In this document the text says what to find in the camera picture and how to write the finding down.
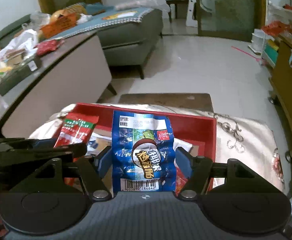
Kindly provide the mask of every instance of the gray sofa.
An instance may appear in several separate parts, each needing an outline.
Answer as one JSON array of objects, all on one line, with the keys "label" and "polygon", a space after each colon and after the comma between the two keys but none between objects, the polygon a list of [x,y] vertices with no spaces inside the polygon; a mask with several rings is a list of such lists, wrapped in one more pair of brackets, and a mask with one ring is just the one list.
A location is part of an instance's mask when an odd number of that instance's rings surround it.
[{"label": "gray sofa", "polygon": [[155,9],[146,14],[141,23],[102,29],[97,35],[109,66],[134,65],[144,79],[143,67],[162,36],[162,29],[162,11]]}]

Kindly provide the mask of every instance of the sofa leg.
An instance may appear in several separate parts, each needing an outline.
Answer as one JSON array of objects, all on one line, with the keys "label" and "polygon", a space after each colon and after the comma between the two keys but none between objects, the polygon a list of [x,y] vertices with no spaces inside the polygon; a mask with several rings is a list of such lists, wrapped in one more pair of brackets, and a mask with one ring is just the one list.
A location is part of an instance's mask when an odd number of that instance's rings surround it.
[{"label": "sofa leg", "polygon": [[115,96],[117,95],[116,90],[114,89],[114,87],[109,83],[107,86],[107,89]]},{"label": "sofa leg", "polygon": [[141,76],[141,79],[144,79],[143,65],[138,65],[137,69],[138,69],[139,75]]}]

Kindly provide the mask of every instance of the red logo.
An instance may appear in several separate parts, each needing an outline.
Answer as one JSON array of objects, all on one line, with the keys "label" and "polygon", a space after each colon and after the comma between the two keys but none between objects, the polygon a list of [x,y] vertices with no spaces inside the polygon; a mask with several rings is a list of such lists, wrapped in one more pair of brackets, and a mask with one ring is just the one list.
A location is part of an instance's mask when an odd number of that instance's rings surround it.
[{"label": "red logo", "polygon": [[169,140],[169,134],[167,130],[157,131],[157,137],[161,141]]}]

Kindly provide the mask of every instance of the green cartoon character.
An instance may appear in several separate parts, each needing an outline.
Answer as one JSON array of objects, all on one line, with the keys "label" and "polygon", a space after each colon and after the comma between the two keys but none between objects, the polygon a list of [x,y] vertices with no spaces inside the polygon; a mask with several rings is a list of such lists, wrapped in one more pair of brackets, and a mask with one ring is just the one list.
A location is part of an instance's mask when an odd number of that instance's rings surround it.
[{"label": "green cartoon character", "polygon": [[145,130],[142,132],[142,136],[139,136],[140,139],[152,139],[155,140],[154,131],[153,130]]}]

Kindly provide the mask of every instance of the white label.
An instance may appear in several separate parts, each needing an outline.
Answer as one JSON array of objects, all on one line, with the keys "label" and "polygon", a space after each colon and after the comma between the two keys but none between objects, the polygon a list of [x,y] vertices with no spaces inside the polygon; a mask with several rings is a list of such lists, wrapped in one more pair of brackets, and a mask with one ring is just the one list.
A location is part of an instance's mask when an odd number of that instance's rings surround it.
[{"label": "white label", "polygon": [[166,130],[165,120],[156,120],[153,118],[140,118],[131,116],[119,117],[120,128],[132,128],[139,130]]},{"label": "white label", "polygon": [[120,179],[121,191],[152,191],[157,190],[159,179],[129,180]]},{"label": "white label", "polygon": [[35,71],[37,70],[37,66],[35,64],[35,62],[32,60],[31,62],[28,63],[28,67],[31,71]]}]

